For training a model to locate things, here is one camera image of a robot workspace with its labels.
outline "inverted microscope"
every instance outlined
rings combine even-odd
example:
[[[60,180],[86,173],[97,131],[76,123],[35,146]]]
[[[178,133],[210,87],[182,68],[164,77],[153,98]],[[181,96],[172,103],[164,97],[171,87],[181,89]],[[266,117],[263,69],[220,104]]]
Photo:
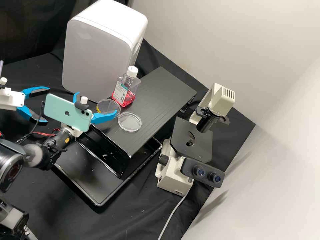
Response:
[[[230,124],[227,113],[235,102],[234,91],[214,83],[189,121],[176,117],[172,136],[163,142],[155,176],[157,186],[185,196],[197,180],[221,187],[224,172],[207,164],[212,159],[214,124]]]

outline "black platform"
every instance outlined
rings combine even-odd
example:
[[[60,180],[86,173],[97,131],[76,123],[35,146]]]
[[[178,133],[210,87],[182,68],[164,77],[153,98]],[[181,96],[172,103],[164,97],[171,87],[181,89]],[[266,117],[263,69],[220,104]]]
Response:
[[[122,109],[123,112],[133,112],[140,116],[142,126],[137,132],[122,130],[117,119],[97,127],[131,157],[196,93],[167,70],[159,67],[141,78],[136,99]]]

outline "petri dish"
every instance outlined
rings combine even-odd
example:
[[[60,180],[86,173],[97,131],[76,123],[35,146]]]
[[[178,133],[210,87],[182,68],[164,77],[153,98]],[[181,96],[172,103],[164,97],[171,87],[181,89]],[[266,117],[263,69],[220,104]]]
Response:
[[[119,126],[127,132],[135,132],[141,128],[141,118],[132,112],[121,113],[118,117]]]
[[[111,99],[102,99],[97,103],[96,106],[97,112],[102,114],[113,113],[114,110],[117,110],[116,117],[120,115],[121,107],[120,105]]]

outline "white box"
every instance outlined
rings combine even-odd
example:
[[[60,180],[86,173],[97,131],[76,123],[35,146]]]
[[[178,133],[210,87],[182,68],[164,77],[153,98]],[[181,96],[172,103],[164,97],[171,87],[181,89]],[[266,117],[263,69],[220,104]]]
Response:
[[[134,65],[147,18],[114,0],[99,0],[67,25],[62,85],[98,102]]]

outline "smartphone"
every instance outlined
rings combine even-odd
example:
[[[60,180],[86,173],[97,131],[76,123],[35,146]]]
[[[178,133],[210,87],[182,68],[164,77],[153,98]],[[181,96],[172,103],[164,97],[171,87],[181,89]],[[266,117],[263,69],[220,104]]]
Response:
[[[46,96],[44,114],[83,132],[89,130],[92,117],[90,109],[80,110],[74,106],[74,103],[51,93]]]

